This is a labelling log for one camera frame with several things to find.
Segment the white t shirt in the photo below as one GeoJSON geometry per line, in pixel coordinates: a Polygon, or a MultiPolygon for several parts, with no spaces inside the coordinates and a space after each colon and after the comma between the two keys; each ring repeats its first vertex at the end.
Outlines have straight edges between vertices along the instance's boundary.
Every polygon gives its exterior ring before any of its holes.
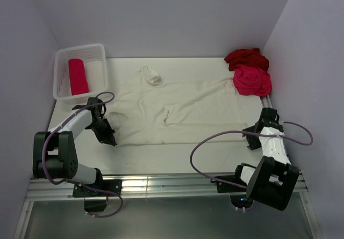
{"type": "Polygon", "coordinates": [[[230,78],[164,83],[147,66],[123,84],[107,118],[119,146],[197,143],[247,125],[230,78]]]}

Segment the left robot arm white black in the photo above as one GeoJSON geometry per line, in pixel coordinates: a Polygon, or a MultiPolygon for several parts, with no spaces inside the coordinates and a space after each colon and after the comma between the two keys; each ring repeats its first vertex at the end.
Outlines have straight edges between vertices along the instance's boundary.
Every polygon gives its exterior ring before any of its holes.
{"type": "Polygon", "coordinates": [[[73,107],[69,117],[56,127],[37,132],[33,141],[33,175],[52,184],[72,182],[84,184],[91,195],[100,195],[105,189],[102,173],[79,163],[75,139],[84,131],[94,132],[101,144],[116,146],[115,131],[106,114],[106,103],[99,96],[90,97],[85,105],[73,107]]]}

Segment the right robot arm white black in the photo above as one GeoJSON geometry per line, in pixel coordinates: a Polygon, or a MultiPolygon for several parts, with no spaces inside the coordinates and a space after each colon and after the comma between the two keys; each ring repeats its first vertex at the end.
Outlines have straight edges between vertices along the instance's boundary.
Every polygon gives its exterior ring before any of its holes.
{"type": "Polygon", "coordinates": [[[256,167],[245,163],[238,165],[232,180],[237,190],[246,189],[248,199],[283,211],[298,180],[299,169],[291,164],[286,154],[281,138],[284,129],[278,121],[277,110],[265,107],[256,124],[244,129],[259,134],[244,137],[248,149],[262,150],[262,158],[256,167]]]}

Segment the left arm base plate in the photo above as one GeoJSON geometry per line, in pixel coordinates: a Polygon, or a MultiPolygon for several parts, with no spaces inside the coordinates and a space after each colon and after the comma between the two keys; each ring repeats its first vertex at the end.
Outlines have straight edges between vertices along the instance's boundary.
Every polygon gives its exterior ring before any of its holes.
{"type": "Polygon", "coordinates": [[[72,197],[84,199],[84,210],[87,214],[93,214],[97,217],[108,217],[119,213],[123,207],[124,201],[121,197],[122,180],[106,179],[98,185],[74,185],[72,197]],[[117,197],[120,200],[118,209],[111,214],[101,216],[108,206],[110,197],[117,197]]]}

